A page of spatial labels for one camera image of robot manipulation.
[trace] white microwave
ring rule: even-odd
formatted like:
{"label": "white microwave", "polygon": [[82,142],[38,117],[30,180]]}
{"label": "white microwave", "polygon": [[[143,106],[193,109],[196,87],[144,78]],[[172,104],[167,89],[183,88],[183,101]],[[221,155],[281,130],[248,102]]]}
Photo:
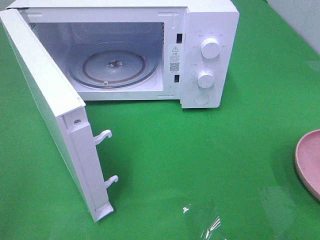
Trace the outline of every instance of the white microwave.
{"label": "white microwave", "polygon": [[220,105],[239,13],[230,0],[16,0],[0,18],[94,221],[113,211],[85,101]]}

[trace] microwave door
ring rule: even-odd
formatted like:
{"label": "microwave door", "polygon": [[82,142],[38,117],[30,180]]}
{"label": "microwave door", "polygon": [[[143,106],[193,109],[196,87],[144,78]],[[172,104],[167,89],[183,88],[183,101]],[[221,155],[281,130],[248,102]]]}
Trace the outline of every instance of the microwave door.
{"label": "microwave door", "polygon": [[1,11],[0,18],[34,101],[93,220],[98,221],[113,211],[106,188],[118,177],[104,181],[96,145],[112,133],[93,136],[85,103],[20,13],[9,9]]}

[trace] control panel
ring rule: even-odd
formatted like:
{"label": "control panel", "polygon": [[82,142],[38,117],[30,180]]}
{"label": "control panel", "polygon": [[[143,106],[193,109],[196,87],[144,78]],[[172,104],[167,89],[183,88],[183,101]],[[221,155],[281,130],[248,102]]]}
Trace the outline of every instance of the control panel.
{"label": "control panel", "polygon": [[182,108],[220,105],[239,13],[189,12],[185,38]]}

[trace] green surface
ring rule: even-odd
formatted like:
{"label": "green surface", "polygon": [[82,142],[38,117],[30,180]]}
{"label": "green surface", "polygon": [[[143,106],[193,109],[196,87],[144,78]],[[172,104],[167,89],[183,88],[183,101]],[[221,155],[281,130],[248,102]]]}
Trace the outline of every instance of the green surface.
{"label": "green surface", "polygon": [[264,1],[234,2],[219,108],[87,102],[93,133],[114,134],[97,147],[103,173],[119,176],[108,190],[115,212],[98,223],[1,27],[0,239],[194,240],[218,216],[210,239],[320,239],[320,203],[294,167],[298,140],[320,128],[320,71],[309,65],[320,58]]}

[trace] timer knob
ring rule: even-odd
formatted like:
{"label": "timer knob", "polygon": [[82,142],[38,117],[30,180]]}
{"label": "timer knob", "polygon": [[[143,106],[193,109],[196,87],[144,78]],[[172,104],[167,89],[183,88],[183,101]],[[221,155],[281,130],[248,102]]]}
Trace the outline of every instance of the timer knob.
{"label": "timer knob", "polygon": [[211,71],[201,71],[198,73],[198,86],[203,89],[210,88],[215,83],[215,76]]}
{"label": "timer knob", "polygon": [[214,59],[220,53],[219,41],[214,37],[208,37],[201,43],[201,53],[206,59]]}

